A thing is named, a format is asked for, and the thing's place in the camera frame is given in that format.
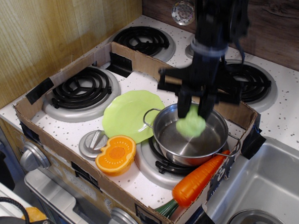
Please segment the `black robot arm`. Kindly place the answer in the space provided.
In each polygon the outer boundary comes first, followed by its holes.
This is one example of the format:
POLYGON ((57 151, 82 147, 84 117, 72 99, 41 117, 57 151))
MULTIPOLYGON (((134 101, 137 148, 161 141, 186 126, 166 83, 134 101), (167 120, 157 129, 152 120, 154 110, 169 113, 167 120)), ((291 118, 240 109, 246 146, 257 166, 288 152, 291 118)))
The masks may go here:
POLYGON ((239 104, 243 84, 230 80, 229 73, 243 67, 227 65, 228 45, 234 44, 245 54, 239 39, 247 35, 249 0, 195 0, 196 34, 191 41, 193 59, 184 68, 160 69, 158 88, 178 97, 180 118, 188 114, 192 97, 200 99, 198 115, 206 119, 220 101, 239 104))

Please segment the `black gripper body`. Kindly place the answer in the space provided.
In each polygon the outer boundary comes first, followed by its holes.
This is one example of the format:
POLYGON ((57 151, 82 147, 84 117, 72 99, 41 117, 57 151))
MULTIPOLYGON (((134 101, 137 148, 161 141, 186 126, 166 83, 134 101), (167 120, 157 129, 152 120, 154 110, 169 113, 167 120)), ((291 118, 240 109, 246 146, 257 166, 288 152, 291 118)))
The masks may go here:
POLYGON ((241 102, 242 84, 228 77, 234 68, 225 58, 194 54, 191 65, 184 68, 161 68, 158 89, 173 92, 179 101, 190 102, 198 97, 203 103, 241 102))

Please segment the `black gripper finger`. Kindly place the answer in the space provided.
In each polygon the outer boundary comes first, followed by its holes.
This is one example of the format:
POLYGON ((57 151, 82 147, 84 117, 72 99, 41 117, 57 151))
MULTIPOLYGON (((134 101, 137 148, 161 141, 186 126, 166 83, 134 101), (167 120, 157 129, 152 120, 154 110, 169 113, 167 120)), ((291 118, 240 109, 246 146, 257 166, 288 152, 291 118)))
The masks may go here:
POLYGON ((177 110, 178 110, 179 118, 186 117, 191 107, 191 100, 192 100, 192 96, 190 94, 190 91, 188 89, 181 87, 178 94, 178 102, 177 102, 177 107, 178 107, 177 110))
POLYGON ((215 102, 215 94, 205 94, 204 96, 202 96, 199 101, 198 115, 206 120, 212 112, 215 102))

